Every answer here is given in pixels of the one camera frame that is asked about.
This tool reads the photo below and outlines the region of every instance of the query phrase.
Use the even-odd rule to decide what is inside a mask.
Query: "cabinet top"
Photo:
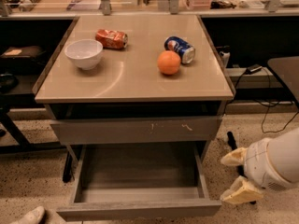
[[[80,39],[95,39],[99,29],[128,35],[125,49],[104,49],[92,70],[76,68],[65,47]],[[164,41],[178,36],[195,47],[190,64],[165,76],[157,67]],[[195,15],[81,16],[40,87],[36,101],[102,103],[229,100],[234,96],[209,40]]]

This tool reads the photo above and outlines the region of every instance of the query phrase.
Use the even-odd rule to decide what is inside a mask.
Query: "white shoe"
[[[36,209],[27,213],[20,220],[14,221],[10,224],[38,224],[44,215],[45,208],[43,206],[38,206]]]

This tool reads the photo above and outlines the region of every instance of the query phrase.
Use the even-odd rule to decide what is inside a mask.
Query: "terrazzo floor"
[[[268,114],[263,124],[265,131],[280,130],[293,113]],[[221,165],[220,159],[230,148],[226,145],[227,132],[233,132],[239,147],[248,147],[252,142],[264,137],[276,137],[299,125],[296,117],[280,133],[263,133],[261,124],[264,114],[226,115],[212,141],[203,162],[206,183],[210,198],[217,200],[237,178],[235,168]],[[55,140],[49,121],[16,120],[16,124],[31,142]],[[0,138],[0,143],[13,141],[9,134]],[[31,153],[0,154],[0,223],[8,224],[39,205],[46,208],[44,224],[64,224],[55,212],[59,206],[69,202],[74,180],[62,181],[65,149],[37,151]],[[299,223],[299,189],[280,193],[267,193],[256,204],[231,205],[223,203],[220,211],[213,217],[192,217],[177,219],[136,219],[117,221],[85,221],[84,224],[174,224],[174,223]]]

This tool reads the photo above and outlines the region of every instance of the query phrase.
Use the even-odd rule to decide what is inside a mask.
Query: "black cable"
[[[246,73],[247,73],[247,70],[245,70],[245,72],[243,72],[243,73],[241,74],[241,76],[237,79],[237,81],[236,81],[236,83],[235,83],[235,89],[236,89],[237,85],[239,84],[241,78],[242,78]],[[226,103],[226,105],[225,105],[225,107],[224,107],[223,114],[225,114],[227,105],[231,104],[234,100],[235,100],[235,98],[234,98],[233,100],[231,100],[230,102]]]
[[[268,73],[268,71],[267,71],[266,69],[263,68],[263,70],[266,72],[266,74],[267,74],[267,76],[268,76],[269,89],[271,89],[271,79],[270,79],[270,75],[269,75],[269,73]],[[291,118],[291,119],[290,119],[290,120],[283,126],[283,128],[282,128],[281,130],[277,130],[277,131],[265,131],[265,130],[263,129],[263,124],[264,124],[265,119],[266,119],[266,117],[267,117],[267,115],[268,115],[268,113],[269,113],[270,108],[271,108],[271,107],[275,107],[275,106],[278,105],[280,102],[281,102],[281,101],[278,101],[278,102],[275,103],[275,104],[272,104],[271,102],[269,102],[269,105],[267,106],[267,110],[266,110],[266,112],[265,112],[265,114],[264,114],[263,121],[262,121],[262,124],[261,124],[261,128],[262,128],[262,132],[263,132],[263,133],[279,133],[279,132],[284,131],[284,130],[287,128],[287,126],[288,126],[288,125],[295,119],[295,117],[298,115],[299,111],[297,111],[297,112],[292,116],[292,118]]]
[[[282,101],[278,101],[278,102],[276,102],[276,103],[273,103],[273,102],[271,102],[271,101],[266,101],[266,100],[264,100],[265,102],[267,102],[268,104],[271,104],[271,105],[266,105],[266,104],[264,104],[262,101],[259,101],[259,100],[252,100],[252,101],[254,101],[254,102],[256,102],[256,103],[259,103],[260,105],[265,106],[265,107],[270,106],[271,108],[272,108],[272,107],[275,107],[275,106],[277,106],[277,105],[293,105],[293,101],[289,101],[289,102],[290,102],[289,104],[281,104],[280,102],[282,102]]]

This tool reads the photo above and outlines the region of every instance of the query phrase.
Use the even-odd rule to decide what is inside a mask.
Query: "drawer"
[[[66,119],[50,126],[62,145],[203,141],[214,139],[221,118]]]
[[[85,146],[66,221],[212,216],[195,142]]]

